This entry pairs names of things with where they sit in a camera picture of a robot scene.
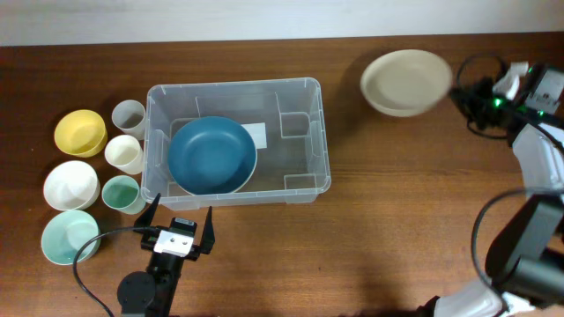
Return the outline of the beige plate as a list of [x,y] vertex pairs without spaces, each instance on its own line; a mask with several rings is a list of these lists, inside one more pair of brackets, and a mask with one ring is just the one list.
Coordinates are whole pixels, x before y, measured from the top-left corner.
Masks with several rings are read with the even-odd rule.
[[435,107],[452,86],[452,69],[440,56],[404,49],[372,61],[360,77],[360,91],[377,111],[412,117]]

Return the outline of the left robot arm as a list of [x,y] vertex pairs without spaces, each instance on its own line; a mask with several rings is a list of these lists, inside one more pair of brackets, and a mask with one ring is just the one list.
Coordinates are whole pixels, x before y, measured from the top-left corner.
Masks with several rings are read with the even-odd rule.
[[152,255],[144,271],[128,274],[118,286],[122,316],[168,316],[183,264],[209,254],[215,243],[212,209],[207,211],[202,238],[196,244],[194,221],[174,217],[168,227],[152,225],[159,203],[156,196],[134,223],[135,232],[142,235],[141,248]]

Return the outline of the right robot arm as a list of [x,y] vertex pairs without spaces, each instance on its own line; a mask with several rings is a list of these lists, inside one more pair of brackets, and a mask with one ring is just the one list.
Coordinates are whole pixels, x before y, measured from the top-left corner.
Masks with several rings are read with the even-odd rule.
[[[496,60],[496,77],[457,83],[449,97],[473,134],[505,130],[503,140],[518,159],[524,185],[496,195],[479,211],[471,232],[477,279],[457,293],[430,299],[416,309],[418,316],[514,316],[563,303],[563,255],[548,246],[563,235],[563,120],[555,114],[563,71],[546,63]],[[477,239],[486,213],[517,195],[526,196],[525,204],[480,261]]]

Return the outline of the cream plate front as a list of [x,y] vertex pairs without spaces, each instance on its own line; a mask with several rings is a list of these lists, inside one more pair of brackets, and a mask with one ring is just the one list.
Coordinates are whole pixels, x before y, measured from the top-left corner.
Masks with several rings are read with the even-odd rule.
[[238,152],[238,160],[229,179],[229,193],[242,189],[252,178],[257,166],[258,156],[254,146],[243,147]]

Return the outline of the white bowl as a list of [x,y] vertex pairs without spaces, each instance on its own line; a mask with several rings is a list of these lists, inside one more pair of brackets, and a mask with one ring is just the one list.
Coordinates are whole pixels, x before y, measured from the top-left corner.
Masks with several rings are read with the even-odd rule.
[[55,210],[84,210],[94,204],[101,185],[94,168],[86,162],[71,160],[55,167],[43,185],[43,196]]

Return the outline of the blue plate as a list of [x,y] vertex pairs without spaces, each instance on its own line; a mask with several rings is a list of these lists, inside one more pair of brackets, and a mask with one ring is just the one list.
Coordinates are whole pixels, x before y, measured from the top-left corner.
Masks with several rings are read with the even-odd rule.
[[255,147],[253,139],[240,123],[219,116],[200,118],[173,136],[167,155],[169,172],[192,195],[228,194],[238,152],[251,146]]

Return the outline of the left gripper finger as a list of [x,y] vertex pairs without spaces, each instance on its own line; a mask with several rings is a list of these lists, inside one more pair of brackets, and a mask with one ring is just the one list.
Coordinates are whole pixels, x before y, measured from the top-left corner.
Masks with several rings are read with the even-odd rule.
[[151,225],[155,212],[160,204],[160,198],[161,193],[158,193],[153,199],[151,205],[134,222],[135,228],[149,227]]
[[212,224],[212,206],[210,206],[206,214],[202,238],[200,239],[200,253],[210,254],[214,244],[215,233]]

